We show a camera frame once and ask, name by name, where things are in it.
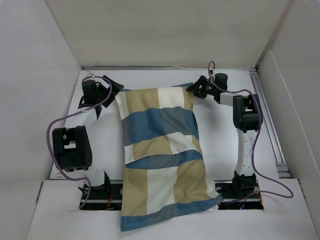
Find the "aluminium rail right side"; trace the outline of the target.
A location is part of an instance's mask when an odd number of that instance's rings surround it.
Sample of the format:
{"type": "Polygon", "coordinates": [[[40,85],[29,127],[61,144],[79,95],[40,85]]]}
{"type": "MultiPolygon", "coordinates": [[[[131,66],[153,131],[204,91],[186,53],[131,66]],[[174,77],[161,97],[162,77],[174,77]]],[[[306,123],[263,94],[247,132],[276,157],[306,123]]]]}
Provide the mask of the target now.
{"type": "Polygon", "coordinates": [[[249,71],[249,75],[252,81],[254,91],[259,96],[259,101],[263,112],[263,122],[268,133],[268,138],[273,151],[273,158],[276,170],[278,172],[278,176],[280,179],[291,179],[292,177],[288,169],[256,69],[251,68],[249,71]]]}

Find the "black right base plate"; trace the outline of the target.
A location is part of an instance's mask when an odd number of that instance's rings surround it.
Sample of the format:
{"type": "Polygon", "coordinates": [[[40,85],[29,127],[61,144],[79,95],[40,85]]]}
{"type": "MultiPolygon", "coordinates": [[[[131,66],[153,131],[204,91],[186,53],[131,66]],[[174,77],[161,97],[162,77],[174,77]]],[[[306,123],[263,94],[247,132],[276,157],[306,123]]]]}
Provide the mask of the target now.
{"type": "Polygon", "coordinates": [[[254,188],[234,190],[231,181],[216,181],[216,191],[223,197],[217,205],[218,210],[263,210],[263,200],[260,194],[253,194],[259,190],[258,184],[254,188]]]}

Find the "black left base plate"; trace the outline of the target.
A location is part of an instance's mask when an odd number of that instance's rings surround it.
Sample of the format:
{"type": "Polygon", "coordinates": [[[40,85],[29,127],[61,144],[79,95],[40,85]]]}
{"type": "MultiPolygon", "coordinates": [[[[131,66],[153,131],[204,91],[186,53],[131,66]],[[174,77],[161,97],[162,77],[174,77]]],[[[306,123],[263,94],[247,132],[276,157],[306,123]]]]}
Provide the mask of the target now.
{"type": "Polygon", "coordinates": [[[103,185],[91,187],[88,200],[80,209],[84,211],[120,211],[122,209],[122,193],[122,180],[111,180],[108,188],[103,185]]]}

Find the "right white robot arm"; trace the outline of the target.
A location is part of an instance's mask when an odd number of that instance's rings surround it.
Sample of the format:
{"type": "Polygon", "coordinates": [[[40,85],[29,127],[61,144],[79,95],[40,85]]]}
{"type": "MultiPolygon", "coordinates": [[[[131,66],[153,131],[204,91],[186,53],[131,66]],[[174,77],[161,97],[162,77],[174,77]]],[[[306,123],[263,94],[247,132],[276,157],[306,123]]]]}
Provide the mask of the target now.
{"type": "Polygon", "coordinates": [[[227,81],[225,73],[217,73],[209,78],[202,75],[186,90],[200,99],[210,95],[218,104],[232,108],[232,121],[238,136],[238,154],[232,184],[227,190],[232,199],[240,201],[251,197],[257,184],[254,155],[262,114],[257,94],[246,89],[230,91],[227,81]]]}

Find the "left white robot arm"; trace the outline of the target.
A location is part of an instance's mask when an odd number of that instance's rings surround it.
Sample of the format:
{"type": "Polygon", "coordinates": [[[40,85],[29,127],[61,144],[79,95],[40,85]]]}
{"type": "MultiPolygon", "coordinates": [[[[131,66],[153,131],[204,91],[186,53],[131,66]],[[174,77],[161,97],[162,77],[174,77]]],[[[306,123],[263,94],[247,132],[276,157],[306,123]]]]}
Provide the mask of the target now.
{"type": "Polygon", "coordinates": [[[99,119],[124,86],[108,76],[87,76],[82,80],[82,96],[77,112],[65,116],[64,127],[47,130],[47,145],[55,167],[69,181],[85,181],[85,196],[95,192],[107,198],[112,186],[107,173],[94,165],[88,128],[99,119]]]}

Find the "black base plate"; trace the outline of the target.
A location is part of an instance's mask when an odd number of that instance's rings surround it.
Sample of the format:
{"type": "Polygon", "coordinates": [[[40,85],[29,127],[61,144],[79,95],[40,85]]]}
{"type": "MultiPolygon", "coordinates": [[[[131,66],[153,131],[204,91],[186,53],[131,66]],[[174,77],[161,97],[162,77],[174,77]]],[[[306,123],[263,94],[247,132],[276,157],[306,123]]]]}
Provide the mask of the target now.
{"type": "Polygon", "coordinates": [[[260,194],[253,194],[259,190],[258,184],[254,188],[234,190],[231,181],[216,181],[216,191],[223,197],[217,205],[218,210],[263,210],[263,200],[260,194]]]}
{"type": "Polygon", "coordinates": [[[88,200],[80,209],[84,211],[120,211],[122,209],[122,193],[122,180],[111,180],[108,188],[103,185],[91,187],[88,200]]]}

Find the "plaid beige blue pillowcase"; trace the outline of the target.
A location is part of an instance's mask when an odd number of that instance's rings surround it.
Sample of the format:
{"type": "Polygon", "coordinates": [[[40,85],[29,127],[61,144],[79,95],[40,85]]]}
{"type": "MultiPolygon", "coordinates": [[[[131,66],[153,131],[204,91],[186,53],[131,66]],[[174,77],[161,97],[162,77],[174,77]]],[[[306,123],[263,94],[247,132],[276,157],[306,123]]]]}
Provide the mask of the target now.
{"type": "Polygon", "coordinates": [[[122,232],[200,213],[223,197],[206,176],[187,84],[124,89],[115,98],[124,146],[122,232]]]}

